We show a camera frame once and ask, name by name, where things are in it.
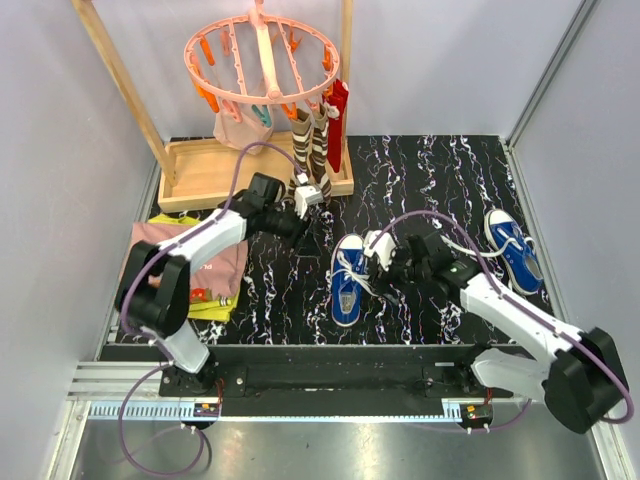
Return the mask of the blue sneaker with white laces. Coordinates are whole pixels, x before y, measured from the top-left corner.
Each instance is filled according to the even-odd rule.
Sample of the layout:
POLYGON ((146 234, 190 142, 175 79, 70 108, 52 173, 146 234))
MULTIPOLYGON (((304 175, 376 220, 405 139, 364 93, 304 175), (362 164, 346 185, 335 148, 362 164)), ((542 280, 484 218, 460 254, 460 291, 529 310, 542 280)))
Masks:
POLYGON ((332 254, 331 268, 331 315, 340 327, 353 326, 360 317, 363 293, 372 297, 398 301, 392 295, 383 295, 379 286, 377 262, 364 256, 364 237, 358 234, 345 235, 336 245, 332 254))

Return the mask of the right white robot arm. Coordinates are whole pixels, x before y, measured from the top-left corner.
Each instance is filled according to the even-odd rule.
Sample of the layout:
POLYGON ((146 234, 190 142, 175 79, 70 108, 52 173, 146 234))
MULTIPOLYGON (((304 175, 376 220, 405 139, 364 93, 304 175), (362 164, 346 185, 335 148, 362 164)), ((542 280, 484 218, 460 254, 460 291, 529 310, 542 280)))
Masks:
POLYGON ((483 272, 478 262, 458 257, 438 233, 413 235, 399 245, 389 233, 371 232, 365 254, 378 288, 434 286, 526 351, 520 356, 496 347, 475 348, 453 374, 463 395, 491 388, 542 402, 559 423, 578 434, 630 400, 616 344, 607 332, 583 331, 540 310, 483 272))

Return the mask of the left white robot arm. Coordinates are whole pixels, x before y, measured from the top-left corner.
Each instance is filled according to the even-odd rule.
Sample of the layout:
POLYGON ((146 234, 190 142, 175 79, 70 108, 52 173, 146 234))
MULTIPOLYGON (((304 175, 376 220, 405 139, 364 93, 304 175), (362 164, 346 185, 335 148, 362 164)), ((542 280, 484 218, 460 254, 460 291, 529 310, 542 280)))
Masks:
POLYGON ((123 327, 152 340, 169 364, 182 370, 181 384, 196 396, 215 386, 210 352, 187 320, 191 276, 225 249, 260 232, 293 247, 309 225, 309 209, 324 200, 321 189, 299 174, 293 203, 279 207, 282 181, 255 174, 249 187, 230 196, 198 225, 159 244, 136 243, 126 260, 114 307, 123 327))

